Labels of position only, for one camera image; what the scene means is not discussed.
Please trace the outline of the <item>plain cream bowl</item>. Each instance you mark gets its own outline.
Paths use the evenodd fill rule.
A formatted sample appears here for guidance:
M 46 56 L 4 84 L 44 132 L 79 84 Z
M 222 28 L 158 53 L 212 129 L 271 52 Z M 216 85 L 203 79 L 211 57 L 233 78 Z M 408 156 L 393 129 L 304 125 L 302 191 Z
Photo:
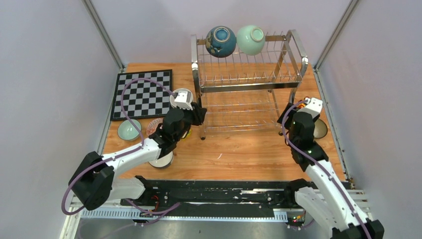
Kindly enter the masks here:
M 193 93 L 186 88 L 178 88 L 170 95 L 170 104 L 172 108 L 183 110 L 193 110 Z

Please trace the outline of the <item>dark patterned rim bowl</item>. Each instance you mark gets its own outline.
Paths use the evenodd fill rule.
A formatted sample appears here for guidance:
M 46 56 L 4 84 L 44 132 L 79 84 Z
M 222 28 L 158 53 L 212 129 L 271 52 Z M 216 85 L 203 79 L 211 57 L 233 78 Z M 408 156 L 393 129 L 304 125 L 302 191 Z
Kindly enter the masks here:
M 317 119 L 315 121 L 315 129 L 314 129 L 314 138 L 321 139 L 324 138 L 328 133 L 328 126 L 327 124 L 321 120 Z

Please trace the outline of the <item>steel two-tier dish rack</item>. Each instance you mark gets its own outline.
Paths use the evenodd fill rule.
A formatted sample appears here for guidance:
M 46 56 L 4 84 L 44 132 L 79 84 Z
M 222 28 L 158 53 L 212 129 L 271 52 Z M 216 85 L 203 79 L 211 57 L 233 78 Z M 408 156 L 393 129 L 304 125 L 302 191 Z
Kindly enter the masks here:
M 199 136 L 276 129 L 285 106 L 295 100 L 308 68 L 298 32 L 266 35 L 263 50 L 249 56 L 240 49 L 216 58 L 205 38 L 191 36 L 196 100 L 207 109 Z

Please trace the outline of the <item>teal white striped bowl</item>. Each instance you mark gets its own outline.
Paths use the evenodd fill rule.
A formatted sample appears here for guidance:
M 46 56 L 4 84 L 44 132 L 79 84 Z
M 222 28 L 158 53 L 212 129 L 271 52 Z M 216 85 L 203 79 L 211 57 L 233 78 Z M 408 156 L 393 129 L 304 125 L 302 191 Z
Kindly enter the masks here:
M 149 161 L 149 164 L 154 168 L 164 169 L 166 167 L 169 167 L 172 164 L 173 158 L 174 158 L 174 153 L 170 152 L 169 154 L 159 159 Z

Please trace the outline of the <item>pale green striped bowl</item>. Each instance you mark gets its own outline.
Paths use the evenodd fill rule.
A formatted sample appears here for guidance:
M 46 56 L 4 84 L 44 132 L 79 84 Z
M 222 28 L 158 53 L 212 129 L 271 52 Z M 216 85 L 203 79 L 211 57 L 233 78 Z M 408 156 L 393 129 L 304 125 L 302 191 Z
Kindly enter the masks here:
M 119 125 L 117 134 L 120 139 L 125 141 L 134 141 L 140 138 L 139 131 L 135 129 L 129 120 L 125 120 Z

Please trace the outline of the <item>dark blue glazed bowl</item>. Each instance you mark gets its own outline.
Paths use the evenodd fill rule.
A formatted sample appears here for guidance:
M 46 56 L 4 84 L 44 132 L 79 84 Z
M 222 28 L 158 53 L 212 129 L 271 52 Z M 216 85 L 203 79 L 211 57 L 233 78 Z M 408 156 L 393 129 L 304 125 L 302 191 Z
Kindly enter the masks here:
M 236 36 L 229 27 L 216 26 L 205 37 L 205 48 L 211 56 L 228 57 L 235 51 Z

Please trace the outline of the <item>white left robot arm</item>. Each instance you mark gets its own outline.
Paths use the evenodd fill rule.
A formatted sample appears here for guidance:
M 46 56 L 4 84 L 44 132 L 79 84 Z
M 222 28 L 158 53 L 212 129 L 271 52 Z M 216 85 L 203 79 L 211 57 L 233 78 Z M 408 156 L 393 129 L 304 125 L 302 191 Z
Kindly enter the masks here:
M 195 102 L 192 107 L 191 110 L 170 109 L 156 131 L 136 145 L 103 155 L 95 151 L 86 154 L 65 193 L 72 191 L 89 211 L 116 199 L 134 199 L 141 206 L 148 205 L 152 192 L 147 189 L 146 180 L 141 176 L 121 179 L 120 175 L 170 155 L 191 126 L 202 125 L 208 110 Z

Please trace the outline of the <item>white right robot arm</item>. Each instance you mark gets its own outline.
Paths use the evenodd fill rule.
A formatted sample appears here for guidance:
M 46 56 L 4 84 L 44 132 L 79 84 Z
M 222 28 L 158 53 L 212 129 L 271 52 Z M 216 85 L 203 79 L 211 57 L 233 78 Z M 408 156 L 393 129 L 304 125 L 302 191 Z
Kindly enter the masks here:
M 288 103 L 278 123 L 291 155 L 319 189 L 318 196 L 303 178 L 288 183 L 284 201 L 287 206 L 302 207 L 313 220 L 327 230 L 330 239 L 381 239 L 385 228 L 371 219 L 352 199 L 341 183 L 329 157 L 315 141 L 315 121 L 322 101 L 307 98 Z

